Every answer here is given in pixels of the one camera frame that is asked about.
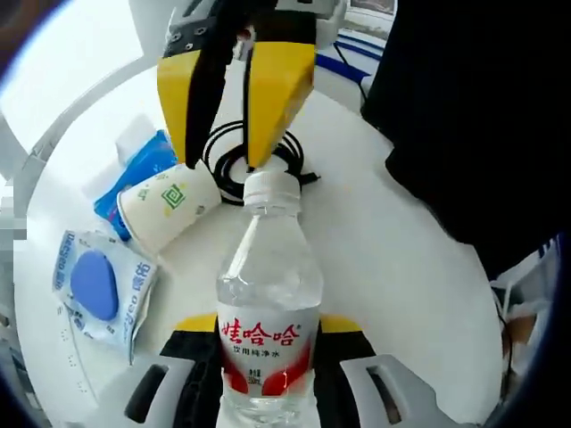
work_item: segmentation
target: white bottle cap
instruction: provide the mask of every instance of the white bottle cap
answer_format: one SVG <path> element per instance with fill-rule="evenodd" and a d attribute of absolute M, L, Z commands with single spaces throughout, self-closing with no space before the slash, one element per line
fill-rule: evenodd
<path fill-rule="evenodd" d="M 244 204 L 252 205 L 276 197 L 300 199 L 302 193 L 297 178 L 284 171 L 261 171 L 251 174 L 244 182 Z"/>

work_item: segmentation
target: paper cup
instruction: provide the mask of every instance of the paper cup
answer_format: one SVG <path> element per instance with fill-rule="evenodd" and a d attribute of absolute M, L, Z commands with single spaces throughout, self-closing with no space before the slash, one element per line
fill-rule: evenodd
<path fill-rule="evenodd" d="M 125 227 L 153 256 L 220 203 L 219 189 L 202 161 L 195 169 L 176 165 L 117 195 Z"/>

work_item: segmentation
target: white table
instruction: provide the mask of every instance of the white table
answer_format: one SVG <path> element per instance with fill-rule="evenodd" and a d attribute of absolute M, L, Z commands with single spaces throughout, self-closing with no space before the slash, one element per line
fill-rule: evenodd
<path fill-rule="evenodd" d="M 216 124 L 241 118 L 243 69 L 230 67 Z M 58 345 L 51 282 L 59 242 L 66 228 L 107 227 L 80 189 L 112 161 L 114 138 L 139 113 L 164 128 L 155 69 L 107 95 L 69 129 L 29 205 L 28 240 L 14 261 L 16 319 L 30 378 L 54 421 L 78 421 L 95 404 L 66 378 Z M 314 91 L 291 131 L 322 176 L 303 191 L 301 220 L 326 279 L 322 310 L 359 322 L 377 353 L 394 354 L 434 387 L 450 417 L 483 422 L 499 398 L 501 338 L 475 251 L 449 238 L 391 179 L 384 165 L 389 143 L 339 103 Z M 231 134 L 226 143 L 239 138 Z M 159 352 L 178 321 L 214 309 L 215 278 L 238 214 L 219 207 L 163 253 L 138 356 Z M 114 350 L 79 333 L 75 344 L 95 396 L 127 367 Z"/>

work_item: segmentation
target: plastic water bottle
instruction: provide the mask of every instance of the plastic water bottle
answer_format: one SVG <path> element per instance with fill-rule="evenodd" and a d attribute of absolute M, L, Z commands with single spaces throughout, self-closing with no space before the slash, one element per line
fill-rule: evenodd
<path fill-rule="evenodd" d="M 313 399 L 323 292 L 323 276 L 297 220 L 299 182 L 285 172 L 252 174 L 244 184 L 244 208 L 252 221 L 217 284 L 222 405 L 234 426 L 299 426 L 302 407 Z"/>

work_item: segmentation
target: bottle label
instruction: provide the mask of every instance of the bottle label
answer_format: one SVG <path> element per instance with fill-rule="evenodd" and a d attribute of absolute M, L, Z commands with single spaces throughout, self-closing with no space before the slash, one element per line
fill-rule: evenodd
<path fill-rule="evenodd" d="M 253 398 L 306 391 L 319 307 L 278 311 L 218 304 L 224 378 Z"/>

